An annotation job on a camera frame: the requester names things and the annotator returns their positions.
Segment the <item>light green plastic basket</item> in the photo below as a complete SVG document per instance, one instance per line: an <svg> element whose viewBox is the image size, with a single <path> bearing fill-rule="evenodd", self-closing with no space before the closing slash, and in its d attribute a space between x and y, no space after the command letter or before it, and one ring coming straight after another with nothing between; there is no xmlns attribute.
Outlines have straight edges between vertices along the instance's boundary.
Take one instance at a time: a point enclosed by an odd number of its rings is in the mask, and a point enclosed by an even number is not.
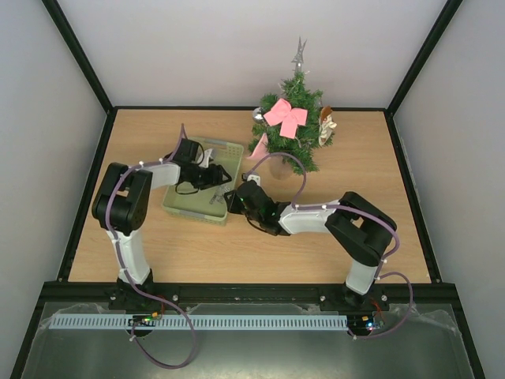
<svg viewBox="0 0 505 379"><path fill-rule="evenodd" d="M197 159L208 148L215 150L213 164L222 165L232 176L232 181L225 184L233 190L239 176L244 147L216 139L191 137L181 144L174 161L182 165L181 177L176 185L169 186L163 199L163 209L175 216L189 220L202 221L218 226L224 226L228 211L225 204L210 205L209 201L219 186L198 190L196 179L198 176Z"/></svg>

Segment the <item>silver star tree topper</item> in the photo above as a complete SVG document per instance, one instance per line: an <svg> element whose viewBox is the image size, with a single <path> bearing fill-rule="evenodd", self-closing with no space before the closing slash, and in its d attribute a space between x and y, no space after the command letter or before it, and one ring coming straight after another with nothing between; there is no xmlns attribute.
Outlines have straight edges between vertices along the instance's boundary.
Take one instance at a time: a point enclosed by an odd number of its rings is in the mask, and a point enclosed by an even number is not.
<svg viewBox="0 0 505 379"><path fill-rule="evenodd" d="M301 73L304 65L304 52L307 40L302 40L301 37L298 38L297 52L291 63L294 65L294 73Z"/></svg>

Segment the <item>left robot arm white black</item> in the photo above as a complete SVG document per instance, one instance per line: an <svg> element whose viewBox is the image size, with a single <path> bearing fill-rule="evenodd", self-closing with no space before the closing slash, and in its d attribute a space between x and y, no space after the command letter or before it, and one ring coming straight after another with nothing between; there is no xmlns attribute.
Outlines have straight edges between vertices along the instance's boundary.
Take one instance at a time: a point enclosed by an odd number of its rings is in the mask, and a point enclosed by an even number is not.
<svg viewBox="0 0 505 379"><path fill-rule="evenodd" d="M166 212L223 225L228 216L223 195L234 188L243 151L239 144L181 137L173 152L156 161L109 164L92 216L107 232L119 265L111 308L154 310L160 304L140 231L151 191L166 189Z"/></svg>

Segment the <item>brown hat snowman ornament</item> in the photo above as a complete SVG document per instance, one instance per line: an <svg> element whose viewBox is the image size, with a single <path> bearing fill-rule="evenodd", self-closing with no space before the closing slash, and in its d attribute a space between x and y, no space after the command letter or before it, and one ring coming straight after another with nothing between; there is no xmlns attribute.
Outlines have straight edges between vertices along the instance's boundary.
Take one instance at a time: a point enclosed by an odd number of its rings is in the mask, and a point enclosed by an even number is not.
<svg viewBox="0 0 505 379"><path fill-rule="evenodd" d="M329 106L323 107L319 117L319 146L324 146L332 136L337 124L332 118L332 108Z"/></svg>

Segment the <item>small green christmas tree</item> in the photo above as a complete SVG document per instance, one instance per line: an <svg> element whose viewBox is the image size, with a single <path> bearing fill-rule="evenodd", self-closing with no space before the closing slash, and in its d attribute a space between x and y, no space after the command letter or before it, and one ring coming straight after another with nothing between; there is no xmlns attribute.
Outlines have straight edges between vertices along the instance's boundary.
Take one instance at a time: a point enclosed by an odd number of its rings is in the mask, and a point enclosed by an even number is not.
<svg viewBox="0 0 505 379"><path fill-rule="evenodd" d="M322 105L322 91L307 88L304 72L284 79L280 89L279 94L267 93L260 99L249 158L258 161L281 152L288 154L281 159L295 174L317 172L315 151L333 143L337 127L333 110Z"/></svg>

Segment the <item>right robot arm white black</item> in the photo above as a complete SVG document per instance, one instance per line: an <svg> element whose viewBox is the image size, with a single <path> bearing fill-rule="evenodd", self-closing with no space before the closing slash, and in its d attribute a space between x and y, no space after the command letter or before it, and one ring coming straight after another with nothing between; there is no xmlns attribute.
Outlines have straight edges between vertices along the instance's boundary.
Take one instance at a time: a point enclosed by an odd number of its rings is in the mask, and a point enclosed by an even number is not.
<svg viewBox="0 0 505 379"><path fill-rule="evenodd" d="M395 221L355 192L325 204L293 205L273 201L254 181L224 194L227 210L243 215L257 230L273 236L330 234L352 258L342 300L359 310L372 299L371 286L386 260L399 248Z"/></svg>

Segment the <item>pink heart ornament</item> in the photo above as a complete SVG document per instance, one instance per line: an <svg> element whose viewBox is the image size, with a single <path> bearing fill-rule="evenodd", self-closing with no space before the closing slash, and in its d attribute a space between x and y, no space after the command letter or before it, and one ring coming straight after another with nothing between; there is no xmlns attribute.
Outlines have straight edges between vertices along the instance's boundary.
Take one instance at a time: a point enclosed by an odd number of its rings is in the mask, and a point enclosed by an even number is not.
<svg viewBox="0 0 505 379"><path fill-rule="evenodd" d="M285 99L279 99L272 108L264 113L264 119L269 126L280 125L279 136L289 139L296 137L297 128L305 126L308 111L299 107L292 107Z"/></svg>

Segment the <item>silver spiral ornament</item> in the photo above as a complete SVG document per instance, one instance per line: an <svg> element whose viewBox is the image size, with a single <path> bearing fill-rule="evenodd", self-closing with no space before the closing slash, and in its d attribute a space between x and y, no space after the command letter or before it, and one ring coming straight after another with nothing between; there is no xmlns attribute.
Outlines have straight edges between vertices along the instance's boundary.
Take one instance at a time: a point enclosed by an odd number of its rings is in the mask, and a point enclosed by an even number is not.
<svg viewBox="0 0 505 379"><path fill-rule="evenodd" d="M209 204L214 205L214 204L225 204L226 201L224 199L224 195L230 191L229 186L227 185L221 185L216 188L214 194L212 195Z"/></svg>

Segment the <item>silver disco ball ornament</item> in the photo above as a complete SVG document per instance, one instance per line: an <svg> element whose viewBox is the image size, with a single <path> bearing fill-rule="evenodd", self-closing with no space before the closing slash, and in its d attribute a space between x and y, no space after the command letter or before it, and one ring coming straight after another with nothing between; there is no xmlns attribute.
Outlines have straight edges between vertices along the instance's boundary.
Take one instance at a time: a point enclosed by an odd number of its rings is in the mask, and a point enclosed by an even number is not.
<svg viewBox="0 0 505 379"><path fill-rule="evenodd" d="M255 123L261 123L264 121L264 113L262 107L256 107L252 111L252 119Z"/></svg>

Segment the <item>pink hat gnome ornament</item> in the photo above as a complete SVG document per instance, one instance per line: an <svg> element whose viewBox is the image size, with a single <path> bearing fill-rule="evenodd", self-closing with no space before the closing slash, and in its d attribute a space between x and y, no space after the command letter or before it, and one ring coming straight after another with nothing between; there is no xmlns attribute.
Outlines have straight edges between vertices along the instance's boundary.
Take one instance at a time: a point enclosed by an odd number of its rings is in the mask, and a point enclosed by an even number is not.
<svg viewBox="0 0 505 379"><path fill-rule="evenodd" d="M253 151L250 153L248 159L252 161L260 161L268 155L268 137L263 133L255 145Z"/></svg>

